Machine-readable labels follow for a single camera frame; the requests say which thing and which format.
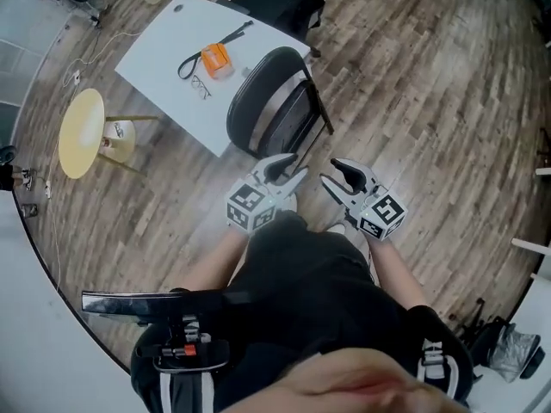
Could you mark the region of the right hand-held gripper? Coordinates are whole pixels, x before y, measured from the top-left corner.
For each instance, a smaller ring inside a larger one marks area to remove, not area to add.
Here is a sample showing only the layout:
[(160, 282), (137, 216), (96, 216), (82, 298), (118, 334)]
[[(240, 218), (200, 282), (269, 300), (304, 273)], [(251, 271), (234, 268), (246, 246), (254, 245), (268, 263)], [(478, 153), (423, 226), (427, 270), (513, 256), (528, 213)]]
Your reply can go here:
[[(341, 172), (350, 188), (328, 175), (321, 175), (320, 181), (330, 196), (346, 208), (355, 220), (356, 229), (383, 241), (404, 223), (406, 207), (392, 191), (382, 186), (373, 191), (378, 181), (367, 165), (348, 158), (332, 158), (331, 164)], [(361, 193), (370, 194), (361, 199)]]

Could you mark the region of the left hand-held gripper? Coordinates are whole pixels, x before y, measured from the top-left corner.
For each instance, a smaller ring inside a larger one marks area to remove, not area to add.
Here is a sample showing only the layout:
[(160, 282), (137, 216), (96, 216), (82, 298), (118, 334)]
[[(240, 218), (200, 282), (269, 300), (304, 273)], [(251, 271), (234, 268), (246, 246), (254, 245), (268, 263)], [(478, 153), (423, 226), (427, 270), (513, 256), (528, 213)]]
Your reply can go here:
[(275, 183), (297, 158), (296, 153), (266, 157), (245, 178), (239, 178), (226, 194), (227, 224), (252, 234), (271, 222), (281, 198), (292, 195), (308, 175), (309, 168), (302, 167)]

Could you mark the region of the black folding chair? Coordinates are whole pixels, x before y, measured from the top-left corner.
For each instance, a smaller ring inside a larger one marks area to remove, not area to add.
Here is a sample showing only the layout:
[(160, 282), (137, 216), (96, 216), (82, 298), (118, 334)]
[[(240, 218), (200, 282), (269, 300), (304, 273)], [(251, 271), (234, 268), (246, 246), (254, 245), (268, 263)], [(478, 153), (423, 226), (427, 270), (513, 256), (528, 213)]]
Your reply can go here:
[[(251, 145), (255, 128), (269, 101), (297, 73), (304, 78), (284, 96), (260, 136)], [(290, 46), (281, 46), (264, 56), (233, 97), (226, 117), (231, 142), (256, 159), (278, 153), (295, 153), (315, 124), (322, 120), (324, 129), (334, 127), (320, 98), (313, 77), (302, 56)]]

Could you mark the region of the person's left forearm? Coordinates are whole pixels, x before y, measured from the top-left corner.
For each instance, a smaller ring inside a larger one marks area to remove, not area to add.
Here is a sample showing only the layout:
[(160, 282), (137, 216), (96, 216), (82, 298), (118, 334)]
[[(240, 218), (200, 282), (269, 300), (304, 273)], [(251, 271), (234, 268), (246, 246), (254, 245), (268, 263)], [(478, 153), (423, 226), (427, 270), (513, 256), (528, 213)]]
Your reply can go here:
[(249, 239), (248, 234), (230, 226), (216, 246), (192, 266), (176, 286), (188, 291), (227, 287)]

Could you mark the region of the person's right forearm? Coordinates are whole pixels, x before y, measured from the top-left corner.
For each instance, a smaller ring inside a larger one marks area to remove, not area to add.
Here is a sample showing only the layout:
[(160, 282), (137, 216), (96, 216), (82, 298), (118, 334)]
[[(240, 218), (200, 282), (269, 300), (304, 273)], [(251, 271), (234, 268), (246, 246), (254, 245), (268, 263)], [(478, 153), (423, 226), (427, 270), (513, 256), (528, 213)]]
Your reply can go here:
[(380, 287), (405, 309), (428, 306), (423, 288), (391, 241), (366, 236)]

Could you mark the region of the black high-back office chair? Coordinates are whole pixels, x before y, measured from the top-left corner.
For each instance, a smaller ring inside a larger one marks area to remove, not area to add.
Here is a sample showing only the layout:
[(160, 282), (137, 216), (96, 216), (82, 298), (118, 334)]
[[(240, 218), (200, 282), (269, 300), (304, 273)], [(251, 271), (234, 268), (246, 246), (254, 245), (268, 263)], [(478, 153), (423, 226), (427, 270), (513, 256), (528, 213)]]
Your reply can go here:
[(307, 33), (320, 25), (325, 0), (217, 0), (306, 43)]

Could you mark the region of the person's black clothing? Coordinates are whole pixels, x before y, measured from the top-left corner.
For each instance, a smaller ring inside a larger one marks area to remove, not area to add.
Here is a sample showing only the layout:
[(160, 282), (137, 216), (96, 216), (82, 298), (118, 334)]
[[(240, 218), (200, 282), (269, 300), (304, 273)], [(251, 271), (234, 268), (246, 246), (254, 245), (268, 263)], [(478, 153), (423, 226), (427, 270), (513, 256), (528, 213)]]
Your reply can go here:
[(344, 348), (387, 354), (411, 376), (464, 406), (473, 365), (463, 344), (428, 306), (405, 309), (379, 284), (370, 251), (346, 237), (310, 231), (280, 212), (249, 236), (227, 287), (251, 302), (207, 323), (232, 358), (207, 385), (213, 413), (261, 391), (315, 355)]

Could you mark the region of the eyeglasses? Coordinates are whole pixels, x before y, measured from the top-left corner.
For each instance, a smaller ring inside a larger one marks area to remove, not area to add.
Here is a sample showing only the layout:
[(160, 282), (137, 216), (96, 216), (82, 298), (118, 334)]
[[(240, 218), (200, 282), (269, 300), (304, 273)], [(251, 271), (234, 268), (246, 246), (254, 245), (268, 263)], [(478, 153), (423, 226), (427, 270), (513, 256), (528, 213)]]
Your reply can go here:
[(206, 100), (208, 99), (208, 97), (211, 96), (211, 93), (207, 89), (204, 82), (202, 82), (202, 80), (196, 74), (191, 77), (190, 84), (191, 87), (198, 92), (202, 100)]

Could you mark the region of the orange and white box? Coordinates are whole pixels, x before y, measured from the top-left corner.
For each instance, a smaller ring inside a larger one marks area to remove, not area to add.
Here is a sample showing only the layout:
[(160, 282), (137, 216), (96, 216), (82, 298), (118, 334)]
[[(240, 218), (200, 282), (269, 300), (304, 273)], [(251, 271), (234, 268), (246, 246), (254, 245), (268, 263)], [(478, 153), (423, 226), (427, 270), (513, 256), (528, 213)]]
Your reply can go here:
[(207, 74), (212, 79), (226, 79), (234, 73), (229, 53), (221, 42), (202, 48), (200, 56)]

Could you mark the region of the large white desk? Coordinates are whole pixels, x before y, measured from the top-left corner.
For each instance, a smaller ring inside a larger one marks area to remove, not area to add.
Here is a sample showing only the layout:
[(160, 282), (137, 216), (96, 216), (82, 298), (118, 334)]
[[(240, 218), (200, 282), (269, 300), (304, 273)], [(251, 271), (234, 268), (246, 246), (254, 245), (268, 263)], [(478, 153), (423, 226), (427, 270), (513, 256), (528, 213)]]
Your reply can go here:
[[(208, 0), (172, 0), (133, 43), (116, 72), (154, 103), (216, 157), (230, 144), (226, 116), (233, 97), (253, 69), (271, 50), (290, 46), (302, 57), (309, 46), (276, 28)], [(216, 43), (238, 28), (243, 36), (226, 45), (234, 72), (212, 79), (203, 64), (195, 74), (206, 86), (202, 96), (193, 88), (188, 69), (180, 64), (203, 47)]]

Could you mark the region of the black tripod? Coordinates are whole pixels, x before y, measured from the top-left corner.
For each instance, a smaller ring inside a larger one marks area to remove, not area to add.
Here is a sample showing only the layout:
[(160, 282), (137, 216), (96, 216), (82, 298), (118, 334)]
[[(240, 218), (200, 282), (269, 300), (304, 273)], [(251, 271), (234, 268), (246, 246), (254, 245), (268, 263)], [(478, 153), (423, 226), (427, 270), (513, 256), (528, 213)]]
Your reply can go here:
[(477, 298), (474, 311), (460, 320), (455, 314), (449, 315), (449, 321), (455, 322), (454, 333), (463, 342), (470, 342), (483, 327), (485, 321), (482, 312), (486, 301), (483, 298)]

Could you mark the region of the black chest-mounted bar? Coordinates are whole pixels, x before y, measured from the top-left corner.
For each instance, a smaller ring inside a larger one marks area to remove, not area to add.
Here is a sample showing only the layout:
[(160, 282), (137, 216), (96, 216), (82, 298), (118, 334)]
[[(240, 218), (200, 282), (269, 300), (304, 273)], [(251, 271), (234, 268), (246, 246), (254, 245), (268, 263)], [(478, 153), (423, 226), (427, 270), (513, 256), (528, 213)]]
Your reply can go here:
[(100, 293), (82, 291), (82, 310), (93, 314), (134, 317), (198, 316), (229, 305), (251, 302), (242, 292), (223, 290), (169, 293)]

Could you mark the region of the round yellow table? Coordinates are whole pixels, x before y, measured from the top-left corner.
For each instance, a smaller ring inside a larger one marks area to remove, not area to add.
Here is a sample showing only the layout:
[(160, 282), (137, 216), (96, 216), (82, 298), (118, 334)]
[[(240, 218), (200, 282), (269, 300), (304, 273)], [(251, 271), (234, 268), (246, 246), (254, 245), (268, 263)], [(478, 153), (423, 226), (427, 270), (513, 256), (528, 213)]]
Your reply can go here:
[(138, 121), (158, 120), (156, 115), (106, 114), (102, 95), (96, 89), (85, 89), (70, 103), (59, 130), (59, 161), (71, 179), (83, 177), (96, 160), (137, 174), (127, 165), (136, 143)]

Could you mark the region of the black and silver bag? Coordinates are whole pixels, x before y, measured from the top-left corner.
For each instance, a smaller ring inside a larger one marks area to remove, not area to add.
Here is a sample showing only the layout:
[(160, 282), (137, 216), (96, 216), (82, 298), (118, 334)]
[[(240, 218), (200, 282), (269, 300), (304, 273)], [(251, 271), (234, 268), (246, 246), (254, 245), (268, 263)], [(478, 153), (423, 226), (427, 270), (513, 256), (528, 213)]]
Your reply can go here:
[(494, 371), (509, 384), (530, 379), (546, 358), (539, 334), (519, 332), (500, 317), (484, 324), (468, 349), (475, 366)]

